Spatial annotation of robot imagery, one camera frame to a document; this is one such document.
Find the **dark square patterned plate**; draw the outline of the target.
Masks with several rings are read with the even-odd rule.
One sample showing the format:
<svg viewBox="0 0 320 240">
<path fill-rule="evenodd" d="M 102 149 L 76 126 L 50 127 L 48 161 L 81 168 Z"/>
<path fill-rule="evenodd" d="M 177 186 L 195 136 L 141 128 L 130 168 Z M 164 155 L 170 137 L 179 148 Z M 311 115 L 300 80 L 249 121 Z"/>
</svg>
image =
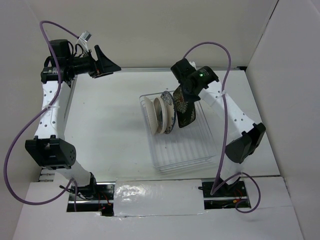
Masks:
<svg viewBox="0 0 320 240">
<path fill-rule="evenodd" d="M 185 101 L 181 86 L 178 86 L 173 92 L 173 100 L 179 128 L 184 128 L 193 123 L 196 120 L 195 103 Z"/>
</svg>

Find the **cream plate with blue centre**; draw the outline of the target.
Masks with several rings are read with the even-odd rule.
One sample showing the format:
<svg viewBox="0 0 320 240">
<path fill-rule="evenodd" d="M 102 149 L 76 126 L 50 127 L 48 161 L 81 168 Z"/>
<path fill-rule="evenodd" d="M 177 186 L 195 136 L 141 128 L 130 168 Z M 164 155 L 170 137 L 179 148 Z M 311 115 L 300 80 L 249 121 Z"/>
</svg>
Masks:
<svg viewBox="0 0 320 240">
<path fill-rule="evenodd" d="M 156 97 L 153 106 L 157 118 L 157 134 L 169 134 L 169 110 L 168 104 L 161 97 Z"/>
</svg>

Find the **blue and white patterned plate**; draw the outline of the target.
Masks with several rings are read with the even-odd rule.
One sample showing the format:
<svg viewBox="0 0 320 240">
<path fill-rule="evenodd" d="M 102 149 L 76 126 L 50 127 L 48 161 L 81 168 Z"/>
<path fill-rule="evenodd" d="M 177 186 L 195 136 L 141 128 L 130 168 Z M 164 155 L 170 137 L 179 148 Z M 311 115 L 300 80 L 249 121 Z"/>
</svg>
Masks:
<svg viewBox="0 0 320 240">
<path fill-rule="evenodd" d="M 165 134 L 170 134 L 176 123 L 176 108 L 173 95 L 169 91 L 162 92 L 160 98 L 165 103 L 166 112 L 167 112 L 167 124 L 164 131 Z"/>
</svg>

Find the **orange rimmed petal pattern plate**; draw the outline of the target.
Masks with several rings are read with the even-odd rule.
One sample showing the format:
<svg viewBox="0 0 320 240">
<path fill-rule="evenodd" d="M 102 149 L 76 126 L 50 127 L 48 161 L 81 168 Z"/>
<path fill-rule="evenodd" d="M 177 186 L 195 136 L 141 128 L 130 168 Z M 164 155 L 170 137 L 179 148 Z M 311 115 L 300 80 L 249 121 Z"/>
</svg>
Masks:
<svg viewBox="0 0 320 240">
<path fill-rule="evenodd" d="M 154 103 L 146 96 L 143 97 L 143 100 L 146 107 L 150 131 L 151 131 L 151 134 L 154 135 L 157 132 L 157 129 L 159 126 Z"/>
</svg>

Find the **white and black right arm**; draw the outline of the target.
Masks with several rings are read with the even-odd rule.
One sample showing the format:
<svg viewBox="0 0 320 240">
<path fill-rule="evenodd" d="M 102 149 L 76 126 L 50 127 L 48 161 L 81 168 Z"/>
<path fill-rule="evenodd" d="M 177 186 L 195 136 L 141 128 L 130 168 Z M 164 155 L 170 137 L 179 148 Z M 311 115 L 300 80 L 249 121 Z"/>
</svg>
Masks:
<svg viewBox="0 0 320 240">
<path fill-rule="evenodd" d="M 220 81 L 210 67 L 196 69 L 183 58 L 170 70 L 179 83 L 177 90 L 183 104 L 202 100 L 224 120 L 221 156 L 210 194 L 219 190 L 223 196 L 230 196 L 242 175 L 245 159 L 260 145 L 266 127 L 261 122 L 254 122 L 240 109 L 225 92 L 225 82 Z"/>
</svg>

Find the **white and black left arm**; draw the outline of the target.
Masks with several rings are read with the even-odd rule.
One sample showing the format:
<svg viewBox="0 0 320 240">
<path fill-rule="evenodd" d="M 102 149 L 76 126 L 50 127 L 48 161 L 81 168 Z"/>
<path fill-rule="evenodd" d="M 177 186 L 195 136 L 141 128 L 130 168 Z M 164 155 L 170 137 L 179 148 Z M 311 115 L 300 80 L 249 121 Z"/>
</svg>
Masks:
<svg viewBox="0 0 320 240">
<path fill-rule="evenodd" d="M 25 149 L 40 167 L 57 171 L 68 180 L 74 179 L 73 193 L 92 200 L 99 193 L 96 179 L 77 162 L 75 146 L 65 140 L 74 80 L 81 74 L 94 79 L 104 77 L 120 71 L 121 67 L 106 57 L 98 45 L 94 46 L 97 58 L 93 58 L 90 51 L 75 56 L 66 41 L 62 44 L 53 41 L 51 46 L 58 62 L 55 63 L 53 56 L 45 60 L 40 74 L 44 112 L 33 139 L 25 141 Z"/>
</svg>

